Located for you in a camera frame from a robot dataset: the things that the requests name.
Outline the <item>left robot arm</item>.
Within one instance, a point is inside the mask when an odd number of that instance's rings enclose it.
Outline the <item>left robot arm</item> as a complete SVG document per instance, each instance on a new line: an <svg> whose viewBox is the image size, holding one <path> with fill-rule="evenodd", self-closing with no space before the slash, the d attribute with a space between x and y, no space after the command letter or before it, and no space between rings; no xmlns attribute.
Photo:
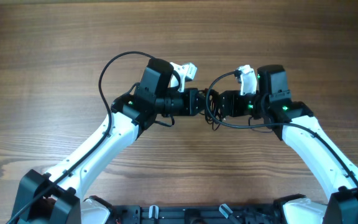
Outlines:
<svg viewBox="0 0 358 224"><path fill-rule="evenodd" d="M194 116L205 102L196 88L185 88L197 67L151 57L139 83L105 104L97 130L67 158L43 174L30 170L19 182L9 223L109 223L112 205L86 197L92 183L126 147L162 115Z"/></svg>

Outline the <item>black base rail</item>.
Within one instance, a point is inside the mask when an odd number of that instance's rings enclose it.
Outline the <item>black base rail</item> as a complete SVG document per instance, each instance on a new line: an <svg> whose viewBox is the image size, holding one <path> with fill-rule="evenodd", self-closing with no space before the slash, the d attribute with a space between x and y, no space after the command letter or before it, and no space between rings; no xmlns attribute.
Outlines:
<svg viewBox="0 0 358 224"><path fill-rule="evenodd" d="M198 207L161 207L151 205L113 206L108 223L112 224L222 224L280 223L280 215L272 204L223 205Z"/></svg>

